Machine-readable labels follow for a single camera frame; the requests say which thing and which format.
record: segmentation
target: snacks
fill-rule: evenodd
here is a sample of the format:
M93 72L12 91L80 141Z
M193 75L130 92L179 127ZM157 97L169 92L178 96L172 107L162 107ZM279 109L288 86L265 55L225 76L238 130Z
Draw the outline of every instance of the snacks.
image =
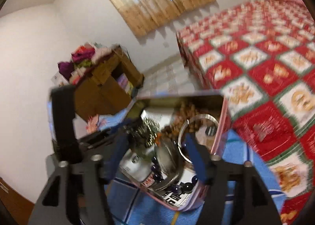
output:
M169 126L165 126L161 130L160 137L161 138L166 137L171 140L177 140L179 131L181 127L183 126L184 122L187 120L190 120L192 117L200 113L201 113L201 110L198 110L194 104L190 103L187 105L185 102L182 102L180 110L177 112L174 122L170 124ZM197 132L201 126L211 126L211 125L212 124L209 124L209 121L207 119L196 121L196 122L191 123L188 126L185 133Z

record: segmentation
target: red checkered bedspread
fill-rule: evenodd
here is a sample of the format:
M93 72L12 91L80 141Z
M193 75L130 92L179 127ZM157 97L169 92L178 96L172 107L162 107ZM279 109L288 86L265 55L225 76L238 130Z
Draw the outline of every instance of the red checkered bedspread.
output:
M205 89L229 97L233 128L278 177L288 224L314 185L313 24L304 7L256 0L177 33L186 65Z

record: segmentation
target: blue tablecloth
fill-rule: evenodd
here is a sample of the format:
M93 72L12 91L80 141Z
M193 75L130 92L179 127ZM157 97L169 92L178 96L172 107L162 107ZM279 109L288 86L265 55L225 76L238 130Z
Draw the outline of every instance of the blue tablecloth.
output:
M261 175L280 212L286 197L273 173L233 130L229 131L223 158L236 164L243 164L245 160L250 160ZM187 212L171 211L141 192L120 172L111 184L106 186L106 193L109 207L117 225L194 225L202 209L201 206L196 210ZM229 224L232 203L233 182L229 182L229 193L226 196L222 224Z

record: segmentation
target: door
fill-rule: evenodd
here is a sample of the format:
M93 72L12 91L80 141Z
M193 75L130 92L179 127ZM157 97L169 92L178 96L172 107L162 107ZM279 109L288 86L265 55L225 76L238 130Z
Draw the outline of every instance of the door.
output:
M7 222L5 225L27 225L33 207L32 202L12 189L0 177L0 220L4 217L4 221Z

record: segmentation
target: pink tin box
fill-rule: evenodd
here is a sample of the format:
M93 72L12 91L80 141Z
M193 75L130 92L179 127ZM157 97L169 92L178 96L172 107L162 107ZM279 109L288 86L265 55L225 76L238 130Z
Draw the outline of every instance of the pink tin box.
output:
M217 119L219 125L211 148L211 154L223 156L227 140L227 131L231 127L231 118L228 112L228 100L217 90L197 91L184 95L160 94L138 97L128 106L126 118L137 118L139 116L151 116L151 118L155 120L161 118L160 127L163 128L164 125L172 121L172 114L179 109L182 102L192 103L199 109L206 109L209 111L210 115ZM197 182L190 194L184 194L184 196L181 195L181 197L161 194L160 192L155 192L150 189L146 183L150 180L150 176L152 180L152 174L148 176L146 180L139 182L128 173L128 169L125 169L123 165L121 165L120 170L142 191L146 192L160 204L174 211L187 211L198 208L202 205L207 192L207 187ZM193 166L187 162L185 164L185 174L193 175L193 173Z

